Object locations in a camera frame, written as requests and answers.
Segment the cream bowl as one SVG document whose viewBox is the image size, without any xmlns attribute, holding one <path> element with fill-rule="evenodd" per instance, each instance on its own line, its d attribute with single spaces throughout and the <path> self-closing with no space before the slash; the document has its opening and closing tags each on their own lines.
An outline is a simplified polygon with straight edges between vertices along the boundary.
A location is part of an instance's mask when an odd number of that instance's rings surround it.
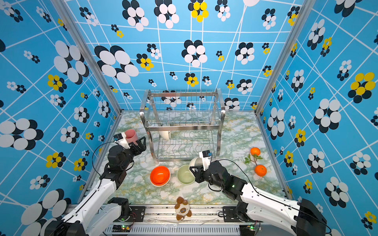
<svg viewBox="0 0 378 236">
<path fill-rule="evenodd" d="M 160 131 L 159 134 L 164 140 L 171 139 L 171 131 Z"/>
<path fill-rule="evenodd" d="M 190 167 L 196 167 L 196 168 L 199 168 L 199 167 L 203 167 L 203 160 L 201 157 L 196 157 L 194 159 L 192 159 L 190 161 L 190 164 L 189 164 Z"/>
</svg>

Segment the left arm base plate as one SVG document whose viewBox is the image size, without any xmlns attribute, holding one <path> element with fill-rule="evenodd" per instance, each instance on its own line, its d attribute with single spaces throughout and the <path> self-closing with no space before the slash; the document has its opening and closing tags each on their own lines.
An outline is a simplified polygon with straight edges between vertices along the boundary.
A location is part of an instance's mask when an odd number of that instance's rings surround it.
<svg viewBox="0 0 378 236">
<path fill-rule="evenodd" d="M 121 216 L 117 219 L 119 222 L 143 222 L 145 215 L 145 206 L 130 206 L 121 211 Z"/>
</svg>

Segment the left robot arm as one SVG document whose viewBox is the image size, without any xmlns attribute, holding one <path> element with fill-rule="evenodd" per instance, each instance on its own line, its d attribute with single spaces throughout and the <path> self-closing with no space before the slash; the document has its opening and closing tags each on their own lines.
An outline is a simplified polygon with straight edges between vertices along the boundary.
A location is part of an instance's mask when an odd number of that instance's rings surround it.
<svg viewBox="0 0 378 236">
<path fill-rule="evenodd" d="M 132 212 L 126 198 L 113 197 L 107 200 L 123 183 L 127 171 L 133 167 L 134 157 L 146 150 L 146 138 L 125 147 L 118 143 L 109 150 L 108 163 L 99 181 L 86 196 L 63 219 L 53 221 L 42 232 L 45 236 L 99 236 L 115 220 L 134 222 L 137 215 Z"/>
</svg>

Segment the light green bowl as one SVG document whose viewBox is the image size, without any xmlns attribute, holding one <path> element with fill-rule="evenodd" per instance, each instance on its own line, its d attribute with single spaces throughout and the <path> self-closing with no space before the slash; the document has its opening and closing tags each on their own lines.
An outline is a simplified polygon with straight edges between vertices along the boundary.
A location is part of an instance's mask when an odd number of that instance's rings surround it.
<svg viewBox="0 0 378 236">
<path fill-rule="evenodd" d="M 181 184 L 189 185 L 195 182 L 195 176 L 190 171 L 189 164 L 181 166 L 177 171 L 177 179 Z"/>
</svg>

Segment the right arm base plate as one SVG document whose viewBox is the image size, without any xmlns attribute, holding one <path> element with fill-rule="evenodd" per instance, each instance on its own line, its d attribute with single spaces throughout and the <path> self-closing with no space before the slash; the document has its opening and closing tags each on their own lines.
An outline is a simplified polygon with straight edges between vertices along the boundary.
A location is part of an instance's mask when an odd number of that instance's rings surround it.
<svg viewBox="0 0 378 236">
<path fill-rule="evenodd" d="M 223 218 L 224 222 L 226 223 L 241 223 L 241 222 L 248 222 L 248 223 L 258 223 L 258 221 L 246 219 L 243 220 L 239 218 L 236 212 L 235 206 L 223 206 L 222 212 L 220 213 L 220 216 Z"/>
</svg>

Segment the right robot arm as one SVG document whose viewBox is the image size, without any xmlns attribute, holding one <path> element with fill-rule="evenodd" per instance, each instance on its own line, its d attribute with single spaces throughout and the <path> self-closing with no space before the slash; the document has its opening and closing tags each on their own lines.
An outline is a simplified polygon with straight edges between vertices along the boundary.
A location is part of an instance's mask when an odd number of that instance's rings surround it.
<svg viewBox="0 0 378 236">
<path fill-rule="evenodd" d="M 254 187 L 228 173 L 219 161 L 207 168 L 191 166 L 197 183 L 217 186 L 228 198 L 238 201 L 236 215 L 243 222 L 268 223 L 293 236 L 325 236 L 331 233 L 327 221 L 315 204 L 307 199 L 289 200 Z"/>
</svg>

